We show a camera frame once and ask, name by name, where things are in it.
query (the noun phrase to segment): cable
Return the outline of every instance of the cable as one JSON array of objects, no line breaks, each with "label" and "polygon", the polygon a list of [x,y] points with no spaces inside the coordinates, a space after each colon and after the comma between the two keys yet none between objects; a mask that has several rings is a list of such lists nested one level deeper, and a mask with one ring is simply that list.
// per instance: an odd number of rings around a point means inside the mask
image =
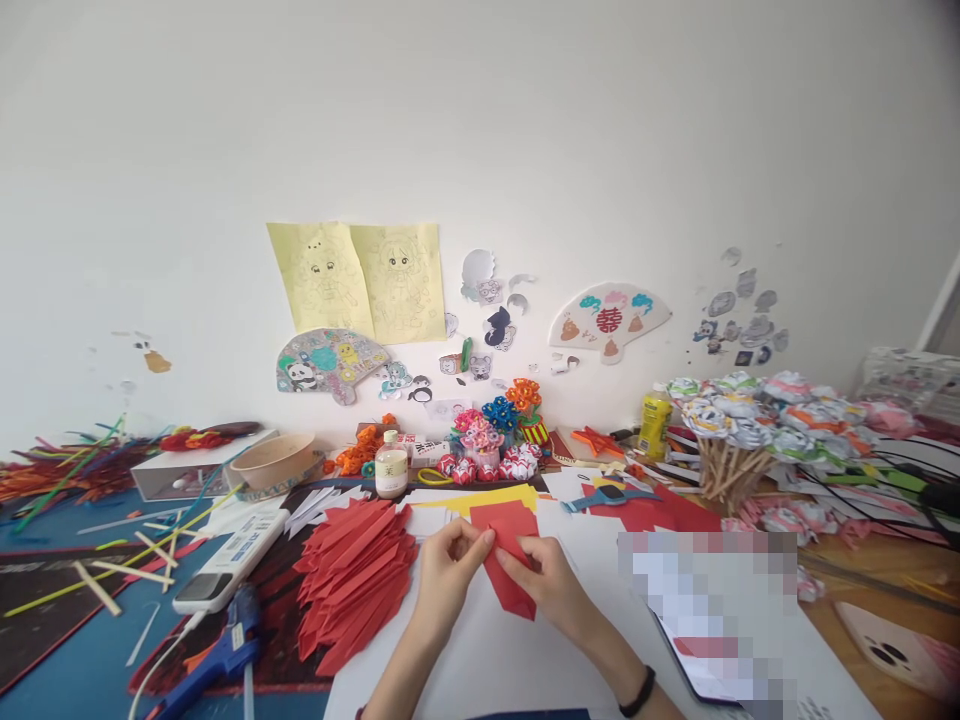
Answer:
[{"label": "cable", "polygon": [[143,678],[143,682],[140,683],[140,687],[137,688],[137,694],[133,696],[133,703],[130,705],[130,713],[127,715],[127,720],[137,720],[137,705],[140,703],[140,696],[143,695],[144,689],[147,687],[147,683],[150,682],[150,678],[153,677],[153,674],[157,671],[163,661],[170,657],[170,653],[173,652],[174,648],[180,644],[180,641],[186,637],[187,633],[193,630],[197,625],[200,624],[200,621],[207,616],[206,610],[201,610],[198,613],[195,613],[193,617],[187,620],[187,624],[183,626],[183,631],[177,635],[177,639],[173,641],[173,644],[167,648],[166,652],[160,656],[160,659],[157,660],[153,667],[150,668],[150,671]]},{"label": "cable", "polygon": [[[838,493],[837,493],[832,487],[830,487],[827,483],[821,482],[820,480],[818,480],[817,478],[815,478],[813,475],[811,475],[810,473],[808,473],[806,470],[804,470],[804,469],[801,468],[801,467],[798,467],[797,469],[798,469],[801,473],[803,473],[803,475],[804,475],[807,479],[812,480],[813,482],[817,483],[818,485],[822,485],[823,487],[825,487],[827,490],[830,491],[830,494],[831,494],[831,495],[833,495],[835,498],[837,498],[837,500],[840,500],[840,501],[843,502],[844,504],[849,505],[851,508],[853,508],[854,510],[856,510],[858,513],[860,513],[861,515],[863,515],[864,517],[866,517],[867,520],[869,520],[870,522],[875,522],[875,523],[877,523],[878,525],[883,525],[884,527],[889,528],[890,530],[893,530],[895,533],[897,533],[897,534],[899,534],[899,535],[903,535],[904,537],[908,537],[908,538],[910,538],[911,540],[917,540],[918,542],[922,542],[922,543],[925,543],[925,544],[927,544],[927,545],[933,545],[934,547],[941,547],[941,548],[946,548],[947,550],[953,550],[954,552],[960,552],[960,550],[954,548],[951,544],[949,544],[949,543],[950,543],[949,539],[946,538],[946,537],[943,535],[943,533],[940,532],[936,527],[924,527],[923,525],[915,525],[915,524],[913,524],[913,523],[902,522],[902,521],[899,521],[899,520],[880,520],[879,518],[872,517],[871,515],[868,515],[868,514],[867,514],[865,511],[863,511],[862,509],[858,508],[858,507],[857,507],[856,505],[854,505],[852,502],[850,502],[849,500],[847,500],[845,497],[843,497],[842,495],[838,494]],[[899,525],[900,527],[911,528],[911,529],[914,529],[914,530],[924,530],[924,531],[926,531],[926,532],[935,532],[935,533],[939,534],[941,537],[943,537],[943,539],[946,540],[948,544],[947,544],[947,545],[941,545],[940,543],[935,543],[935,542],[933,542],[933,541],[931,541],[931,540],[927,540],[926,538],[918,537],[918,536],[916,536],[916,535],[911,535],[911,534],[908,533],[908,532],[904,532],[904,531],[901,530],[899,527],[896,527],[897,525]]]}]

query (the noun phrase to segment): yellow paper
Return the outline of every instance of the yellow paper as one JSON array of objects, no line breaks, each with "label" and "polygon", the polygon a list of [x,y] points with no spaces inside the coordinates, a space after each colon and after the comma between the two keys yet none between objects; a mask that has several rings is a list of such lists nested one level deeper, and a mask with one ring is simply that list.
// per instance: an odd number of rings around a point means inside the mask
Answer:
[{"label": "yellow paper", "polygon": [[417,507],[445,507],[464,517],[470,515],[470,508],[481,505],[498,505],[504,502],[519,500],[529,508],[530,512],[537,511],[537,491],[531,485],[514,485],[502,490],[480,492],[475,495],[465,495],[453,500],[438,500],[432,503],[417,503]]},{"label": "yellow paper", "polygon": [[267,223],[267,232],[298,333],[349,328],[374,337],[363,268],[349,225]]},{"label": "yellow paper", "polygon": [[619,482],[618,480],[611,480],[610,478],[605,478],[605,477],[602,477],[602,476],[601,476],[601,477],[595,477],[595,478],[593,479],[593,486],[594,486],[595,488],[601,488],[601,487],[603,487],[604,485],[613,485],[613,486],[614,486],[615,488],[617,488],[618,490],[626,490],[626,489],[627,489],[627,486],[624,485],[622,482]]},{"label": "yellow paper", "polygon": [[446,340],[437,226],[352,225],[381,345]]}]

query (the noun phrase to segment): small bottle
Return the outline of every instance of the small bottle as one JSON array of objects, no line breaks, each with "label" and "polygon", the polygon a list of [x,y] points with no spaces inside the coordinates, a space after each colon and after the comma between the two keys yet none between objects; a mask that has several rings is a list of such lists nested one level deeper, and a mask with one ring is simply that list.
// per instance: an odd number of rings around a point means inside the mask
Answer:
[{"label": "small bottle", "polygon": [[377,495],[384,500],[403,495],[407,489],[407,449],[397,442],[396,430],[383,434],[383,446],[374,460]]},{"label": "small bottle", "polygon": [[643,398],[643,427],[637,440],[637,450],[648,460],[660,462],[667,456],[667,425],[672,413],[667,386],[654,383],[653,391]]}]

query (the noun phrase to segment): paper box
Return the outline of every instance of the paper box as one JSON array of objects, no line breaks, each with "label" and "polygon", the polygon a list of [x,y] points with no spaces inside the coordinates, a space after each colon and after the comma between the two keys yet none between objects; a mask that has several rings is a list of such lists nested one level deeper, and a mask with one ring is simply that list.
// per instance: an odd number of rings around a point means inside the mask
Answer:
[{"label": "paper box", "polygon": [[[137,484],[140,496],[145,502],[151,500],[182,500],[195,498],[200,494],[204,482],[220,465],[249,447],[277,437],[276,430],[264,429],[256,435],[238,438],[229,445],[221,445],[209,450],[188,450],[182,453],[165,452],[137,465],[130,472]],[[227,465],[214,480],[204,497],[222,497],[243,482],[239,473]]]},{"label": "paper box", "polygon": [[436,467],[440,458],[450,452],[450,443],[446,440],[425,440],[407,444],[407,453],[410,455],[410,467]]}]

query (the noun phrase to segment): red paper craft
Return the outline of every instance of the red paper craft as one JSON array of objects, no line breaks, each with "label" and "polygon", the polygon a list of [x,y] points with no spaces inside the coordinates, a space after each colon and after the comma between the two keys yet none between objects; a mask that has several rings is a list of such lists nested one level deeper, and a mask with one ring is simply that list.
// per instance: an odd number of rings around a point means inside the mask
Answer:
[{"label": "red paper craft", "polygon": [[507,612],[512,612],[527,620],[533,620],[537,615],[537,604],[523,588],[517,585],[501,567],[496,557],[496,549],[503,548],[517,560],[530,567],[517,536],[539,537],[537,516],[519,500],[498,505],[481,505],[470,509],[470,520],[478,528],[486,530],[492,527],[497,533],[493,551],[487,555],[483,566],[487,569],[487,576],[497,593],[500,606]]},{"label": "red paper craft", "polygon": [[[593,497],[597,489],[593,485],[583,484],[584,497]],[[591,515],[620,518],[627,532],[653,532],[658,527],[676,530],[677,521],[656,500],[632,498],[623,505],[594,505],[589,508]]]},{"label": "red paper craft", "polygon": [[583,430],[574,430],[570,433],[570,437],[589,445],[594,457],[599,456],[604,450],[618,457],[623,457],[623,450],[617,446],[616,441],[612,437],[609,435],[601,435],[589,425],[584,427]]},{"label": "red paper craft", "polygon": [[677,532],[720,532],[721,518],[714,512],[680,497],[663,485],[653,491],[663,499],[665,510],[676,519]]},{"label": "red paper craft", "polygon": [[340,670],[400,610],[417,557],[404,530],[410,512],[382,500],[351,503],[329,510],[304,543],[294,565],[304,575],[299,655],[304,661],[326,648],[318,676]]}]

